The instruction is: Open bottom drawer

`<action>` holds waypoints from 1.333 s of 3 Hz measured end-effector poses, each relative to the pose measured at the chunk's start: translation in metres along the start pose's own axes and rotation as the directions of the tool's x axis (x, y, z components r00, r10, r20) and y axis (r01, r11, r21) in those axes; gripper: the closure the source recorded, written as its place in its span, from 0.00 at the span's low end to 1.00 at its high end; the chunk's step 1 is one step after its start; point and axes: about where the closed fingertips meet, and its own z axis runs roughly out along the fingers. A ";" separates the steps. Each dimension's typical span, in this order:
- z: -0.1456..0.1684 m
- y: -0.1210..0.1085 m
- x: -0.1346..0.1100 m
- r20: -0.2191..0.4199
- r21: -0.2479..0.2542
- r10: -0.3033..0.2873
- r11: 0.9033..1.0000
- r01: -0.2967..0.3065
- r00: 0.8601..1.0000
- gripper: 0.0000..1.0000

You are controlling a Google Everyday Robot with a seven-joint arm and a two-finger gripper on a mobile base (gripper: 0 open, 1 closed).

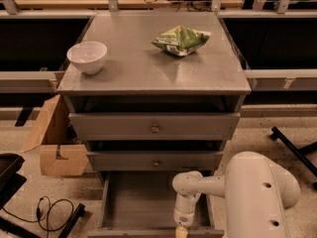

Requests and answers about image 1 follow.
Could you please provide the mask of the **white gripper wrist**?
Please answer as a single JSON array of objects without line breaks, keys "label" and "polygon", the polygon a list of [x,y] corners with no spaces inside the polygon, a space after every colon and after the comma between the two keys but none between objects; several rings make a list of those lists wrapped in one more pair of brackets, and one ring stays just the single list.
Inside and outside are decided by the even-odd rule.
[{"label": "white gripper wrist", "polygon": [[194,187],[202,179],[200,172],[187,172],[176,175],[172,180],[172,187],[176,192],[173,219],[176,225],[175,238],[187,238],[187,229],[192,225],[195,206],[200,193]]}]

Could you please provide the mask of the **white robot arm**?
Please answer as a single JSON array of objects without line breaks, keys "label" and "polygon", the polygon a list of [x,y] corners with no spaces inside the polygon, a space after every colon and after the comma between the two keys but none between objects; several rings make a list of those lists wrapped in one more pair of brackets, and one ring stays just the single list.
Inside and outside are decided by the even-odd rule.
[{"label": "white robot arm", "polygon": [[298,202],[299,183],[259,153],[235,155],[222,176],[180,173],[172,187],[176,192],[175,238],[187,238],[202,194],[225,199],[228,238],[290,238],[284,211]]}]

